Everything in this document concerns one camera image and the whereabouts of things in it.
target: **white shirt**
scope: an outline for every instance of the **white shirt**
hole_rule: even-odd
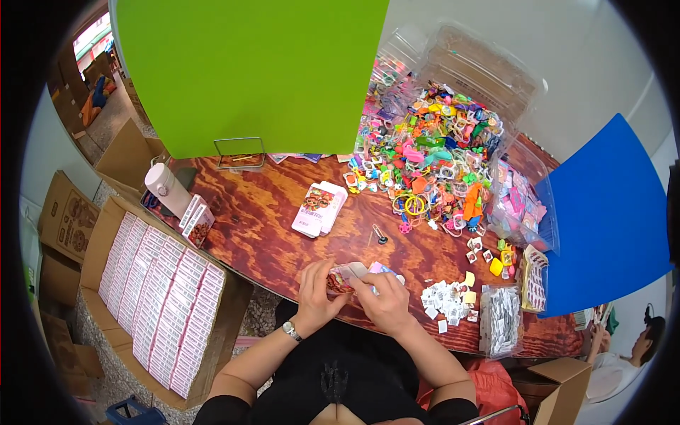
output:
[[[600,353],[595,357],[585,403],[598,403],[623,391],[637,376],[640,369],[615,353]]]

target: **man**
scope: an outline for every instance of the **man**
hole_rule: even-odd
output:
[[[585,360],[593,365],[585,403],[598,403],[620,393],[633,382],[642,365],[651,360],[663,337],[666,320],[650,318],[646,313],[645,323],[645,330],[635,341],[629,358],[610,353],[611,335],[602,324],[594,327],[590,352]]]

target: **hair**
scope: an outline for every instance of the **hair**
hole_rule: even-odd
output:
[[[655,318],[645,320],[645,322],[648,329],[645,339],[650,340],[651,345],[640,358],[640,364],[645,364],[651,360],[659,348],[661,339],[664,337],[664,331],[666,330],[666,320],[663,317],[656,316]]]

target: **concrete floor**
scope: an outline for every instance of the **concrete floor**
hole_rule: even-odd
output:
[[[115,73],[114,77],[118,89],[111,94],[102,112],[87,128],[88,134],[78,140],[91,157],[95,158],[95,165],[99,162],[114,135],[129,118],[135,121],[135,124],[146,137],[157,137],[153,127],[144,125],[139,119],[118,73]],[[108,196],[117,196],[117,194],[110,186],[102,182],[94,201],[99,207],[102,207]],[[255,287],[239,334],[264,337],[272,332],[275,324],[274,309],[279,301],[280,298],[275,294]],[[74,342],[96,347],[105,373],[104,378],[92,380],[92,397],[96,400],[96,403],[83,405],[84,410],[94,421],[102,422],[105,420],[104,411],[107,407],[135,394],[145,405],[158,407],[171,425],[188,425],[193,422],[200,407],[197,406],[187,411],[171,408],[155,398],[141,385],[137,378],[126,369],[111,345],[106,341],[103,333],[87,311],[80,294],[78,294],[75,314],[71,317],[73,318],[71,321],[73,322]],[[244,350],[243,348],[235,349],[233,356]],[[270,383],[271,380],[258,391],[258,394],[268,388]]]

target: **pin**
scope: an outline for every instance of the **pin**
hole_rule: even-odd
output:
[[[380,245],[385,245],[387,243],[387,237],[382,233],[380,228],[377,226],[377,224],[373,225],[373,231],[375,234],[378,236],[378,243]]]

